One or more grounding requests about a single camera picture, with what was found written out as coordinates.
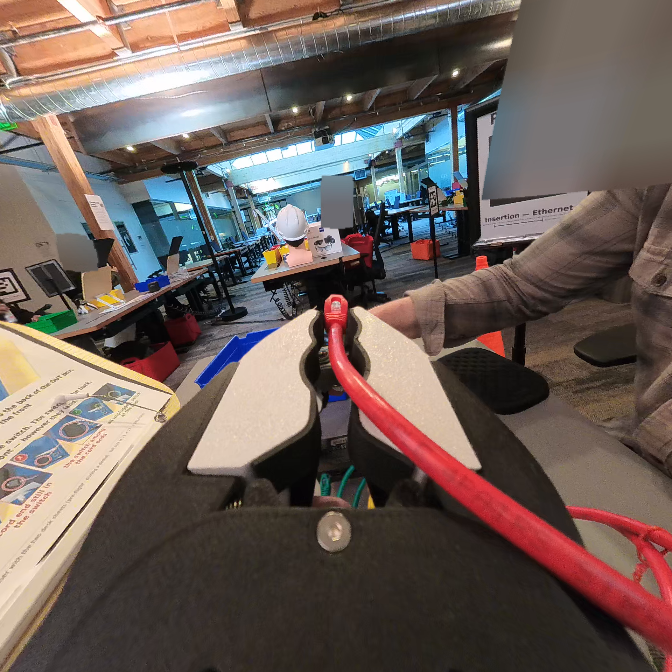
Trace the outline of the black round pad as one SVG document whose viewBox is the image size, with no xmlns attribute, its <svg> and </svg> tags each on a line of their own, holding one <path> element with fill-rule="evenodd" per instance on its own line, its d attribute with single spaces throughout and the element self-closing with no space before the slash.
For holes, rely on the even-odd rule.
<svg viewBox="0 0 672 672">
<path fill-rule="evenodd" d="M 527 411 L 550 394 L 537 372 L 484 348 L 458 349 L 438 358 L 476 397 L 498 415 Z"/>
</svg>

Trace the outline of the long work table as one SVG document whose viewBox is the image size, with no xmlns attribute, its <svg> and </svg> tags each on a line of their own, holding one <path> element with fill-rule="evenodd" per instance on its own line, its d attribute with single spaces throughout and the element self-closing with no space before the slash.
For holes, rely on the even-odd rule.
<svg viewBox="0 0 672 672">
<path fill-rule="evenodd" d="M 136 323 L 142 316 L 157 310 L 164 305 L 165 297 L 186 287 L 192 281 L 206 274 L 208 266 L 188 269 L 186 274 L 172 280 L 168 285 L 155 292 L 143 292 L 123 304 L 105 310 L 95 310 L 88 315 L 80 316 L 75 324 L 67 326 L 52 334 L 53 337 L 74 343 L 82 339 L 102 341 L 123 331 L 131 323 Z"/>
</svg>

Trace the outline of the red office chair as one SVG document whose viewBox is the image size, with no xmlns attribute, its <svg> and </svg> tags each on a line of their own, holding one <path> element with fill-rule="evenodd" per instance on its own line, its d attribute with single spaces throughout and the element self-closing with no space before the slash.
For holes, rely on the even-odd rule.
<svg viewBox="0 0 672 672">
<path fill-rule="evenodd" d="M 342 241 L 359 253 L 358 259 L 344 263 L 345 286 L 355 304 L 367 308 L 390 301 L 384 292 L 376 290 L 376 281 L 386 278 L 386 270 L 374 238 L 353 233 Z"/>
</svg>

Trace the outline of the silver ventilation duct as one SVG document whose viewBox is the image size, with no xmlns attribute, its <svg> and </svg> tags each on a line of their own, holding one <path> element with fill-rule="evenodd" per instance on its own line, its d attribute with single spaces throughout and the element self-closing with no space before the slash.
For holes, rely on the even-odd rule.
<svg viewBox="0 0 672 672">
<path fill-rule="evenodd" d="M 277 21 L 112 62 L 27 75 L 1 89 L 1 123 L 74 113 L 195 83 L 341 53 L 514 12 L 520 1 L 372 1 L 329 17 Z"/>
</svg>

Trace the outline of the red fabric bin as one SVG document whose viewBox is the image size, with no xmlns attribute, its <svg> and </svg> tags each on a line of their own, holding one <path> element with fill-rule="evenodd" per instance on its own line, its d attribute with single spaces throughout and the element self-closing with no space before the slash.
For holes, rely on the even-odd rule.
<svg viewBox="0 0 672 672">
<path fill-rule="evenodd" d="M 158 382 L 165 382 L 180 366 L 178 354 L 170 341 L 154 343 L 151 348 L 153 351 L 147 357 L 129 357 L 122 360 L 120 365 Z"/>
<path fill-rule="evenodd" d="M 193 345 L 202 335 L 202 329 L 191 313 L 165 320 L 164 327 L 175 349 Z"/>
</svg>

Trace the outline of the cardboard sheet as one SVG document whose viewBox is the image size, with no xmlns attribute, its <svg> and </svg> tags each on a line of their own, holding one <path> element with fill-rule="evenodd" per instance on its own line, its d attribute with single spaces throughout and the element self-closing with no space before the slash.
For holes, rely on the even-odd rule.
<svg viewBox="0 0 672 672">
<path fill-rule="evenodd" d="M 109 295 L 113 290 L 113 269 L 109 265 L 81 273 L 83 299 L 93 304 L 97 298 Z"/>
</svg>

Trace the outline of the brown desk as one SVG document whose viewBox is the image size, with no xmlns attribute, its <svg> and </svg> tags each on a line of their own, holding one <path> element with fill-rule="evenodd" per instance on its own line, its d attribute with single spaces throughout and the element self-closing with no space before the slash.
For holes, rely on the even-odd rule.
<svg viewBox="0 0 672 672">
<path fill-rule="evenodd" d="M 281 290 L 285 285 L 299 284 L 306 292 L 308 306 L 320 307 L 324 299 L 334 293 L 343 293 L 345 265 L 360 262 L 362 255 L 354 248 L 343 245 L 340 253 L 318 257 L 308 264 L 290 267 L 281 262 L 275 268 L 268 265 L 256 271 L 252 284 L 260 284 L 266 292 Z"/>
</svg>

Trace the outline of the small tag sign on pole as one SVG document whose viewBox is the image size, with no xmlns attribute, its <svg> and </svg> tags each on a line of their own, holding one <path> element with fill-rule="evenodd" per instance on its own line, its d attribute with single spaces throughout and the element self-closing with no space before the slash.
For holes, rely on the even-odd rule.
<svg viewBox="0 0 672 672">
<path fill-rule="evenodd" d="M 432 253 L 434 278 L 436 280 L 439 279 L 438 262 L 437 261 L 438 261 L 439 251 L 440 251 L 440 250 L 437 249 L 437 240 L 436 240 L 436 233 L 435 233 L 435 216 L 439 213 L 439 201 L 438 201 L 438 192 L 437 191 L 438 191 L 438 188 L 434 183 L 427 186 L 428 209 L 429 209 L 429 231 L 430 231 L 430 239 L 431 239 L 430 251 Z"/>
</svg>

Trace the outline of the blue plastic bin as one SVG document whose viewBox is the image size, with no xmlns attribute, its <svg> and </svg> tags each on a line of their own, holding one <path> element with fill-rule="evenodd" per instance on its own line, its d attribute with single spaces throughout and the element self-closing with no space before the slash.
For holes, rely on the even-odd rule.
<svg viewBox="0 0 672 672">
<path fill-rule="evenodd" d="M 239 363 L 242 357 L 252 350 L 258 342 L 277 330 L 278 328 L 275 327 L 273 329 L 248 332 L 242 337 L 235 335 L 222 350 L 213 357 L 212 361 L 206 365 L 203 371 L 196 377 L 195 383 L 200 389 L 203 389 L 206 384 L 221 373 L 224 368 L 230 364 Z"/>
</svg>

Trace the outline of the wooden post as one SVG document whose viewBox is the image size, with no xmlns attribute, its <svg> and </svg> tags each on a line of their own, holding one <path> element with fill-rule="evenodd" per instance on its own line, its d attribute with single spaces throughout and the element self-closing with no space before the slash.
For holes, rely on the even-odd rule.
<svg viewBox="0 0 672 672">
<path fill-rule="evenodd" d="M 112 219 L 102 199 L 94 194 L 58 118 L 54 114 L 40 116 L 32 122 L 32 126 L 47 148 L 65 186 L 94 237 L 112 240 L 110 261 L 118 272 L 122 289 L 124 291 L 134 290 L 135 283 L 138 281 L 136 273 L 116 236 Z"/>
</svg>

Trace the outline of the green plastic bin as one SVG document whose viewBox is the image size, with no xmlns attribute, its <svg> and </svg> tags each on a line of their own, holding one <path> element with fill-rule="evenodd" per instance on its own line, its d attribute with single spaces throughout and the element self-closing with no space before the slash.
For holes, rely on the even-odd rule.
<svg viewBox="0 0 672 672">
<path fill-rule="evenodd" d="M 76 313 L 72 310 L 64 310 L 38 316 L 36 320 L 30 321 L 25 326 L 41 333 L 53 334 L 76 323 Z"/>
</svg>

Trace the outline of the white hard hat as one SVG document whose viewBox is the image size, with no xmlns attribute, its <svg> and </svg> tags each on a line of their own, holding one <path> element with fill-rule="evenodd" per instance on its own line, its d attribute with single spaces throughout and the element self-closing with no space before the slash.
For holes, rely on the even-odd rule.
<svg viewBox="0 0 672 672">
<path fill-rule="evenodd" d="M 292 204 L 280 209 L 274 227 L 279 237 L 289 245 L 299 245 L 308 235 L 304 211 Z"/>
</svg>

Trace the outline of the orange traffic cone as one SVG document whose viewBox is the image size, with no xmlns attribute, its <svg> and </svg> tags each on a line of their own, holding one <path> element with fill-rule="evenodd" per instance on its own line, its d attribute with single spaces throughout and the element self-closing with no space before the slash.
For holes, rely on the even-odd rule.
<svg viewBox="0 0 672 672">
<path fill-rule="evenodd" d="M 480 271 L 489 268 L 487 256 L 479 255 L 476 257 L 475 271 Z M 503 344 L 503 336 L 501 331 L 488 332 L 477 337 L 477 340 L 484 346 L 492 350 L 501 357 L 506 357 L 505 346 Z"/>
</svg>

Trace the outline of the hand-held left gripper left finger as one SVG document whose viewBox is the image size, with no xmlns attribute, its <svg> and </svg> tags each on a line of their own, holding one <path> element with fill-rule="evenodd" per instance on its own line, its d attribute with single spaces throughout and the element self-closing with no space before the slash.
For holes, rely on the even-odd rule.
<svg viewBox="0 0 672 672">
<path fill-rule="evenodd" d="M 256 344 L 223 371 L 227 382 L 188 471 L 271 482 L 291 506 L 313 503 L 321 455 L 322 313 L 314 308 Z"/>
</svg>

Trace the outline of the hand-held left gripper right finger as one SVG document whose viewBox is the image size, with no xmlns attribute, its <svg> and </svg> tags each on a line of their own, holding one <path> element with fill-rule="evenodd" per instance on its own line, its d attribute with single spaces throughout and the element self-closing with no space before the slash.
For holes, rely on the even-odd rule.
<svg viewBox="0 0 672 672">
<path fill-rule="evenodd" d="M 370 311 L 349 311 L 348 347 L 352 365 L 390 406 L 403 415 L 445 453 L 475 473 L 482 464 L 449 399 L 455 376 L 425 353 L 418 339 L 409 339 Z M 430 506 L 460 508 L 427 477 L 419 477 L 414 464 L 375 426 L 355 401 L 349 420 L 349 457 L 365 478 L 376 507 L 385 506 L 401 481 L 416 480 L 424 487 Z"/>
</svg>

